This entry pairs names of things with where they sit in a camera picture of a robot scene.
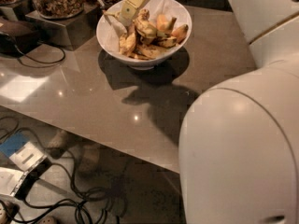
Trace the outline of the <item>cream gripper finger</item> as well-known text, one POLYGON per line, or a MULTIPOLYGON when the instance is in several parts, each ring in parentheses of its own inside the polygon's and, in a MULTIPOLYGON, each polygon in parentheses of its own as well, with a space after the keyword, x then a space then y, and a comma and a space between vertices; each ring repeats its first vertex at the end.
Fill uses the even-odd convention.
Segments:
POLYGON ((129 26, 138 10, 144 6, 148 0, 123 0, 119 20, 124 26, 129 26))

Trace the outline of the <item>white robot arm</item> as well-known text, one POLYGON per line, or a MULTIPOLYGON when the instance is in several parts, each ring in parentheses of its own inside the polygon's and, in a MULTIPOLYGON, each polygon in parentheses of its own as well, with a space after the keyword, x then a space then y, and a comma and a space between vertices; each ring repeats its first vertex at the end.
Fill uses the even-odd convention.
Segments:
POLYGON ((257 68, 205 91, 186 113, 186 222, 299 224, 299 3, 228 1, 257 68))

